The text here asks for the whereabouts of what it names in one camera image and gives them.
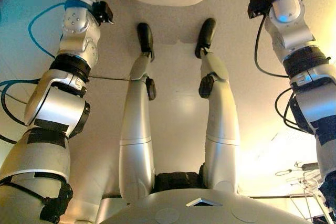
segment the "gray surface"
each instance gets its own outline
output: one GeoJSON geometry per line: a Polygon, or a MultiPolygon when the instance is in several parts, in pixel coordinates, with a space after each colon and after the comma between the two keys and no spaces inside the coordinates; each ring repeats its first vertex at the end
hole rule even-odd
{"type": "MultiPolygon", "coordinates": [[[[64,0],[2,0],[0,21],[0,80],[41,76],[51,59],[29,40],[29,21],[47,6],[64,0]]],[[[134,0],[105,0],[114,11],[115,25],[101,26],[100,58],[92,74],[127,78],[140,52],[136,34],[138,22],[148,22],[154,35],[156,60],[153,78],[157,99],[150,103],[150,118],[156,173],[198,171],[204,161],[207,101],[198,96],[201,62],[194,55],[198,31],[203,21],[217,18],[212,51],[225,61],[236,100],[242,159],[240,191],[246,195],[283,195],[293,188],[279,170],[293,168],[295,161],[316,160],[315,140],[285,130],[273,103],[288,81],[268,77],[254,66],[253,49],[260,18],[249,20],[249,0],[205,0],[190,7],[163,7],[134,0]]],[[[306,20],[322,50],[335,61],[336,0],[305,0],[306,20]]],[[[36,39],[56,53],[60,37],[61,7],[34,24],[36,39]]],[[[269,71],[283,73],[272,51],[270,37],[263,32],[260,64],[269,71]]],[[[27,99],[33,86],[13,87],[11,93],[27,99]]],[[[82,134],[70,141],[74,199],[64,217],[92,220],[102,194],[118,193],[118,153],[121,119],[127,82],[92,79],[87,101],[91,115],[82,134]]],[[[283,109],[285,100],[281,101],[283,109]]],[[[14,102],[14,112],[23,108],[14,102]]],[[[1,111],[0,130],[19,136],[16,127],[1,111]]],[[[6,155],[0,143],[1,156],[6,155]]]]}
{"type": "Polygon", "coordinates": [[[271,208],[256,200],[211,189],[178,189],[151,194],[129,205],[102,224],[143,223],[308,223],[297,216],[271,208]],[[198,198],[217,203],[216,206],[187,206],[198,198]]]}

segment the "black robot foot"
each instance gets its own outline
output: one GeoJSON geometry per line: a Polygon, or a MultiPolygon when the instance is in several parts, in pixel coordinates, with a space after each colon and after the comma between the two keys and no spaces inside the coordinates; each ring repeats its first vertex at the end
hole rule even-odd
{"type": "Polygon", "coordinates": [[[146,23],[139,23],[137,27],[138,38],[141,46],[142,52],[151,52],[152,60],[154,60],[154,51],[153,51],[153,35],[151,28],[146,23]]]}
{"type": "Polygon", "coordinates": [[[212,39],[215,34],[216,20],[208,18],[204,21],[201,31],[199,32],[198,41],[195,49],[195,55],[197,58],[201,58],[201,50],[209,49],[212,39]]]}

